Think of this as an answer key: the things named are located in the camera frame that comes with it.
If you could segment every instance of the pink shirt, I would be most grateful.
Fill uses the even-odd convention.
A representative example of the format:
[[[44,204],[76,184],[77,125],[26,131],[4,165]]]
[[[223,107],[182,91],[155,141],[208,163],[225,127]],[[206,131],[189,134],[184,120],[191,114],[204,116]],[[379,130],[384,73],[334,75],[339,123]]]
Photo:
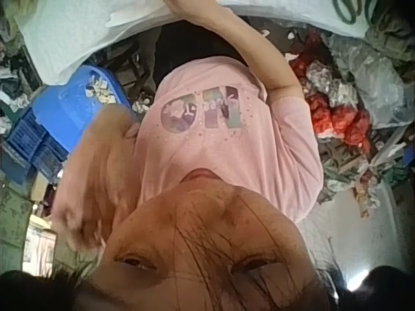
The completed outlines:
[[[323,173],[308,104],[265,104],[261,83],[240,62],[187,63],[161,83],[137,137],[139,203],[179,184],[196,168],[262,194],[291,220],[307,216]]]

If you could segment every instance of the lips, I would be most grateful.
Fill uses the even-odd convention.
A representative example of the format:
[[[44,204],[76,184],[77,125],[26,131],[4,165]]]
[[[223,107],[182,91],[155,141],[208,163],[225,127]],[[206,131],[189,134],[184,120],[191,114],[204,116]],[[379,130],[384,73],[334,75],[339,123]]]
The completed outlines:
[[[209,178],[209,179],[218,179],[222,180],[219,176],[217,176],[214,172],[211,170],[208,170],[207,168],[196,168],[195,170],[192,170],[190,173],[188,173],[181,181],[181,183],[189,180],[193,180],[196,178]]]

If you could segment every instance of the crate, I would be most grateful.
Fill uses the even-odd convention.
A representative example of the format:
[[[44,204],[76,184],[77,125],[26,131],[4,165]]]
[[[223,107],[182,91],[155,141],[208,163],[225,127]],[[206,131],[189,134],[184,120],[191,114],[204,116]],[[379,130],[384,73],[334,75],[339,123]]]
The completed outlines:
[[[36,122],[33,111],[28,109],[10,132],[7,142],[30,161],[46,133],[46,129]]]
[[[34,133],[37,136],[44,137],[46,135],[46,129],[36,121],[36,117],[34,116],[32,108],[28,108],[24,112],[21,119],[24,120],[27,123],[27,125],[30,126],[32,131],[34,131]]]
[[[33,156],[32,164],[50,183],[53,183],[62,169],[62,163],[45,144],[41,145]]]
[[[66,160],[68,152],[52,136],[47,135],[42,144],[47,145],[59,161],[64,162]]]
[[[1,144],[0,166],[6,177],[18,185],[24,185],[36,173],[34,167],[6,141]]]

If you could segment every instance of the shirt print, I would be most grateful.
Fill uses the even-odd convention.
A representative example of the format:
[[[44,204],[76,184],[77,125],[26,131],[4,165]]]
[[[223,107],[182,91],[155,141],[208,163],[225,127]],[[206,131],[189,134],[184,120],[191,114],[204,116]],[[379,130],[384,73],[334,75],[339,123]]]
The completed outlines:
[[[242,128],[238,89],[224,86],[203,90],[201,95],[187,94],[166,103],[161,109],[161,124],[171,133],[184,133],[195,123],[202,111],[206,129],[219,128],[219,120],[226,126]]]

